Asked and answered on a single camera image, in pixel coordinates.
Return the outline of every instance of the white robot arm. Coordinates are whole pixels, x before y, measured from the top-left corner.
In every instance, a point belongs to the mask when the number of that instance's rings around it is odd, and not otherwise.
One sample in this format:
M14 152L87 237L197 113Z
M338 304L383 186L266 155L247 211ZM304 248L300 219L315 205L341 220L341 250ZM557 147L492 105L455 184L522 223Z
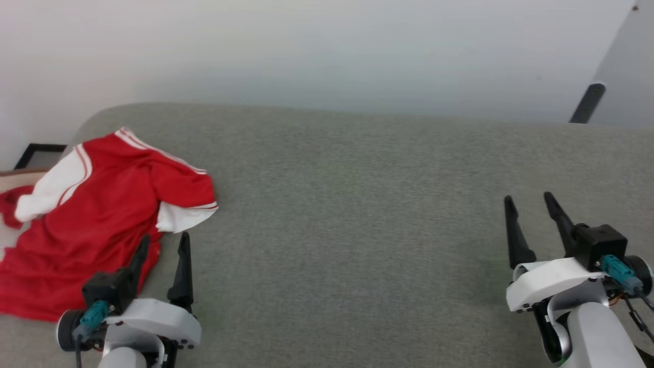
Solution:
M190 238L182 234L170 303L134 299L135 283L145 260L149 239L139 245L129 268L96 274L83 288L87 310L68 310L57 324L59 346L77 353L102 351L99 368L174 368L177 351L200 344L202 328L193 316Z
M625 256L627 239L610 226L575 226L551 193L545 193L545 202L557 222L566 257L536 262L518 226L513 200L505 198L513 268L513 281L506 290L509 309L534 314L545 353L555 365L645 368L609 300L624 298L634 321L650 335L628 300L640 297L651 306L649 267L639 257Z

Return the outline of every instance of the gray couch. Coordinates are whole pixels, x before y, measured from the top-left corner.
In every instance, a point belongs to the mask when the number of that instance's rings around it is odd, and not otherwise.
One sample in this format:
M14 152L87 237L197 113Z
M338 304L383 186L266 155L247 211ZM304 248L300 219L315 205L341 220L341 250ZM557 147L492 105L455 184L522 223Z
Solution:
M190 230L203 340L180 368L550 367L533 316L505 302L507 194L541 260L563 254L552 191L654 262L652 130L147 103L98 113L75 142L121 126L220 193ZM143 295L165 299L178 241ZM0 316L0 342L3 367L74 366L52 324Z

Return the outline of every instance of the red jersey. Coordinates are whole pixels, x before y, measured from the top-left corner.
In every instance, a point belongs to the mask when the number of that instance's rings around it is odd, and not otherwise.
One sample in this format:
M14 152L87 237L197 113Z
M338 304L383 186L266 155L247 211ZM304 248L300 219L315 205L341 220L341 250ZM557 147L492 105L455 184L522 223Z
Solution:
M127 128L77 145L18 198L13 215L31 226L0 262L0 312L57 321L83 309L84 283L128 266L149 234L140 290L159 258L161 232L186 230L217 208L205 170Z

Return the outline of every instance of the cable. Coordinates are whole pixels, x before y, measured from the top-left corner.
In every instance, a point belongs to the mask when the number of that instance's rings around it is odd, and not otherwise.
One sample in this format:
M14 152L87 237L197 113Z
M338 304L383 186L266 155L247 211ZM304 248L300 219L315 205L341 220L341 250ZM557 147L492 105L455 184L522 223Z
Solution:
M609 301L609 306L614 306L614 305L616 305L617 302L619 302L620 299L622 299L622 296L623 296L623 294L618 294L618 296L616 296L615 298L611 299L611 300Z
M645 321L643 321L638 312L634 309L634 306L631 305L629 298L624 298L624 300L627 304L627 307L629 307L629 316L631 316L631 319L634 320L636 326L638 326L638 329L643 331L647 336L649 336L649 339L654 342L654 335L652 335L652 332L650 332L650 330L647 328Z
M82 335L77 335L75 338L75 360L77 362L77 368L82 368Z
M645 304L649 307L650 310L654 310L654 304L652 304L651 301L649 301L649 298L647 298L647 295L643 294L643 291L637 287L636 289L636 295L645 302Z

